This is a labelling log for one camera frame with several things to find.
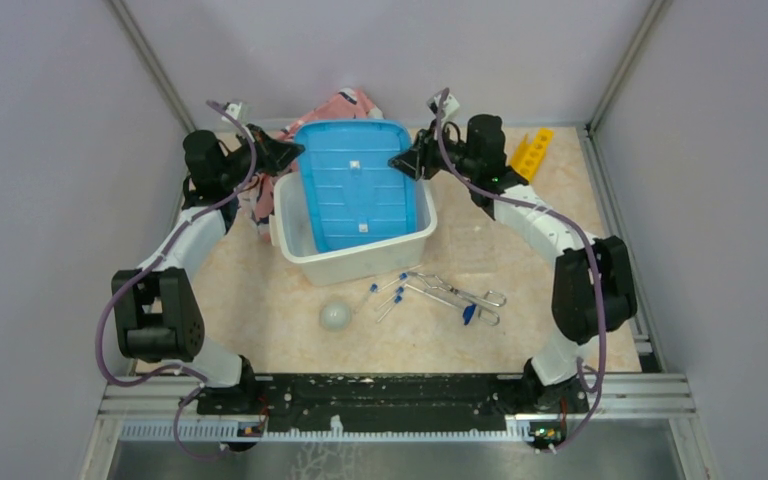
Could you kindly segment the blue plastic bin lid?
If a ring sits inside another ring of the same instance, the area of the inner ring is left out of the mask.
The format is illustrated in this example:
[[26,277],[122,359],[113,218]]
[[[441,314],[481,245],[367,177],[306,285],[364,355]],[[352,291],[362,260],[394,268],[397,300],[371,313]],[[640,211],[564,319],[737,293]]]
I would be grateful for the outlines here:
[[313,239],[331,252],[418,229],[416,182],[389,161],[411,146],[408,131],[381,119],[316,121],[300,127],[298,167]]

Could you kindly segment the white plastic storage bin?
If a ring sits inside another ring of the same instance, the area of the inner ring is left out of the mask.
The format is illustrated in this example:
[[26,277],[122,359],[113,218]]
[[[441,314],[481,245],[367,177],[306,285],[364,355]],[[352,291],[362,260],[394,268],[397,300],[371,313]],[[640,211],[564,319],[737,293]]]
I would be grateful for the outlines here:
[[271,241],[315,286],[404,270],[421,263],[426,242],[438,225],[429,181],[416,185],[416,205],[417,232],[321,253],[315,246],[301,175],[293,172],[279,179],[274,187],[274,214],[269,220]]

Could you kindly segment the white round ball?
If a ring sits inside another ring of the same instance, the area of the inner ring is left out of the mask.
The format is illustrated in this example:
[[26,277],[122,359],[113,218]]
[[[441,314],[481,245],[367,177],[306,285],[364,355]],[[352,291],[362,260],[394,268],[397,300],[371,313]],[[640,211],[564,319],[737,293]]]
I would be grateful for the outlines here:
[[352,308],[340,300],[325,303],[319,313],[320,326],[330,332],[344,330],[352,318]]

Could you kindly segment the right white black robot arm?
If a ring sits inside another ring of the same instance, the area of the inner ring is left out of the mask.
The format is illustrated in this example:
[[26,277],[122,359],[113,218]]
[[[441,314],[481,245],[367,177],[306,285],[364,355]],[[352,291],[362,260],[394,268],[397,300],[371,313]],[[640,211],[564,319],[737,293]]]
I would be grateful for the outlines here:
[[448,172],[465,182],[472,202],[509,227],[553,269],[551,314],[555,330],[524,366],[523,398],[536,412],[550,411],[562,387],[581,380],[583,351],[599,348],[596,372],[604,373],[606,339],[638,310],[628,248],[617,236],[599,238],[547,205],[508,160],[503,120],[492,114],[469,119],[460,131],[432,121],[387,164],[412,180]]

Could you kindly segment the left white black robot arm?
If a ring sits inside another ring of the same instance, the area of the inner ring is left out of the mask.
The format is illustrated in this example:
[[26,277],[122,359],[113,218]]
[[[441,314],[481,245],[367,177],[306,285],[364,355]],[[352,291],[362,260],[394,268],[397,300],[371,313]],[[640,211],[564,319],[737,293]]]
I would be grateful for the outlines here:
[[148,259],[111,280],[112,298],[102,318],[114,319],[120,354],[156,365],[158,373],[183,373],[207,388],[237,414],[260,399],[249,361],[209,339],[191,285],[211,251],[233,226],[238,195],[258,173],[288,169],[303,152],[249,124],[230,150],[213,132],[196,130],[182,142],[188,170],[183,205],[170,234]]

